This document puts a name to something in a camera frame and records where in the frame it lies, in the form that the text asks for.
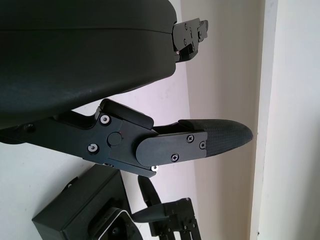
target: screw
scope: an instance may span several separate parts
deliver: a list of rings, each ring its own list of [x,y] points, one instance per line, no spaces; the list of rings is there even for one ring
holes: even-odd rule
[[[202,141],[202,142],[200,142],[199,146],[200,146],[201,149],[206,149],[206,145],[207,145],[206,142]]]
[[[26,124],[23,126],[23,129],[27,132],[27,133],[33,133],[36,131],[36,127],[35,125],[33,125],[32,123]]]
[[[110,117],[108,115],[102,115],[100,117],[100,122],[102,124],[108,124],[110,122]]]
[[[173,154],[173,155],[171,156],[171,161],[172,161],[172,162],[176,162],[176,161],[178,161],[178,159],[179,159],[179,155],[178,155],[177,153],[175,153],[175,154]]]
[[[153,172],[156,172],[156,171],[159,170],[159,166],[152,166],[152,167],[151,167],[151,170],[152,170]]]
[[[194,137],[192,134],[190,134],[190,135],[188,135],[188,136],[186,137],[186,141],[187,141],[188,143],[192,143],[192,142],[194,141],[194,139],[195,139],[195,137]]]
[[[88,146],[88,151],[90,153],[95,153],[97,150],[98,150],[98,145],[97,144],[92,143],[92,144],[90,144]]]

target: round pivot cap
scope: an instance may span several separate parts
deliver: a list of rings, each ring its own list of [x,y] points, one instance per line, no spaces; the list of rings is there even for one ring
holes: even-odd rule
[[[108,136],[108,143],[111,146],[118,146],[122,141],[122,136],[119,132],[113,132]]]

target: curved black cover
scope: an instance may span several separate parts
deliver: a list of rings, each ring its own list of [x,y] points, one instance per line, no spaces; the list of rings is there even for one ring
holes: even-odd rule
[[[251,130],[242,123],[223,119],[180,120],[183,126],[208,133],[206,157],[215,156],[241,147],[253,139]]]
[[[0,0],[0,129],[171,76],[168,0]]]

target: textured fingertip pad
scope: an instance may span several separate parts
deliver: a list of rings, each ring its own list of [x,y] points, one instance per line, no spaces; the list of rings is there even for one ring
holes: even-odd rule
[[[208,133],[206,157],[241,147],[253,139],[252,131],[242,123],[223,119],[190,119],[178,121],[194,131]]]

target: black box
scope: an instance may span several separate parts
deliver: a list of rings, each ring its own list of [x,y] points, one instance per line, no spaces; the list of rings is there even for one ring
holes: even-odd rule
[[[96,164],[32,221],[43,240],[90,240],[91,225],[110,207],[131,215],[120,171]]]

